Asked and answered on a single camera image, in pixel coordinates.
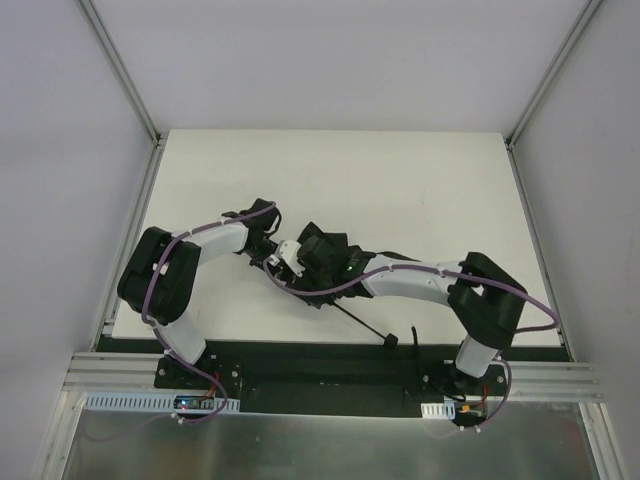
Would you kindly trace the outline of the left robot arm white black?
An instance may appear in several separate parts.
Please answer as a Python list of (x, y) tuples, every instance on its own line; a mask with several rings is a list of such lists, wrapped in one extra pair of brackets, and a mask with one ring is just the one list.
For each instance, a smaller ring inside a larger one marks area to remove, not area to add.
[(198, 269), (231, 254), (265, 259), (275, 250), (271, 236), (280, 221), (276, 203), (258, 198), (246, 210), (191, 230), (149, 227), (120, 276), (117, 295), (152, 329), (166, 354), (195, 365), (206, 350), (188, 312)]

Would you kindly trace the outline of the black folding umbrella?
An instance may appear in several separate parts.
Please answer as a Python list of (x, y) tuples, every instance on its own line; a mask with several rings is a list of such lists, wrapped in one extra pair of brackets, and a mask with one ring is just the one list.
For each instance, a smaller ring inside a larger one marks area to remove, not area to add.
[(375, 268), (375, 259), (384, 257), (400, 258), (393, 252), (365, 251), (351, 245), (347, 234), (324, 232), (310, 222), (296, 240), (281, 241), (264, 267), (294, 296), (319, 309), (338, 307), (343, 297), (371, 298), (372, 290), (364, 285), (366, 273)]

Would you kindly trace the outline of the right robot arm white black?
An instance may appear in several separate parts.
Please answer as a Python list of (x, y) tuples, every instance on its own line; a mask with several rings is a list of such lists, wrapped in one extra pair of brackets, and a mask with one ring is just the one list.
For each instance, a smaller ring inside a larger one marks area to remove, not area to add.
[(402, 297), (450, 308), (466, 332), (453, 363), (454, 381), (481, 379), (496, 355), (511, 346), (526, 290), (486, 255), (470, 252), (458, 262), (426, 263), (366, 251), (338, 237), (338, 243), (333, 234), (282, 243), (286, 286), (316, 304)]

